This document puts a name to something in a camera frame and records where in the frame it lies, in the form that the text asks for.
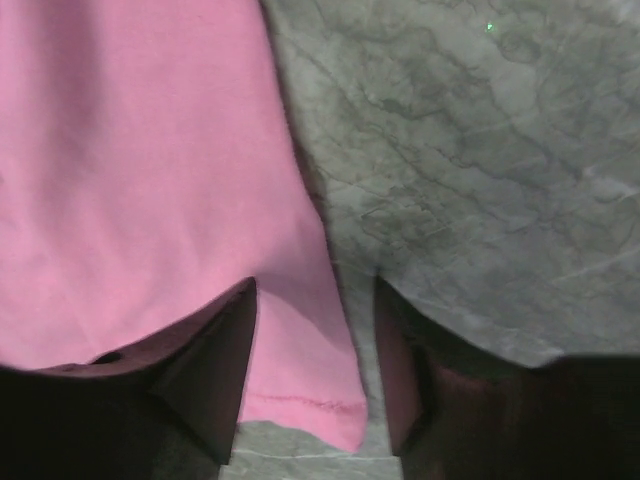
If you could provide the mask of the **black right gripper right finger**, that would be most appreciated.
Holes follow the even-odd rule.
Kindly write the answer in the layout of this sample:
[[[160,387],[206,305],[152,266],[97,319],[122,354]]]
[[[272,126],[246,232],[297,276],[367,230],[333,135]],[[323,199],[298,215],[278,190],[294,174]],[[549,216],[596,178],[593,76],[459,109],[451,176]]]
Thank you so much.
[[[639,359],[576,354],[526,367],[374,284],[392,453],[406,479],[635,479]]]

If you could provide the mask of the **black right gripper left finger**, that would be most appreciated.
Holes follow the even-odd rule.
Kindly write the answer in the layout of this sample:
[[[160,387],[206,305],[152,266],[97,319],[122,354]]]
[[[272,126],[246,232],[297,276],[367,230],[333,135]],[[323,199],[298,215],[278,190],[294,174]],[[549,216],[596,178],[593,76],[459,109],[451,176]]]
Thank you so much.
[[[89,364],[1,370],[5,479],[215,479],[231,458],[257,317],[246,278]]]

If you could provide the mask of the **pink t-shirt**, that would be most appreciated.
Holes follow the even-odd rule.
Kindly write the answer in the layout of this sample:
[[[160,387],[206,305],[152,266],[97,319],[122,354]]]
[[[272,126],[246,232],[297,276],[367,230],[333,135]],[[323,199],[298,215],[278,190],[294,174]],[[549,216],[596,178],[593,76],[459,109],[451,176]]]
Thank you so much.
[[[339,449],[367,404],[255,1],[1,5],[1,360],[83,363],[258,284],[241,413]]]

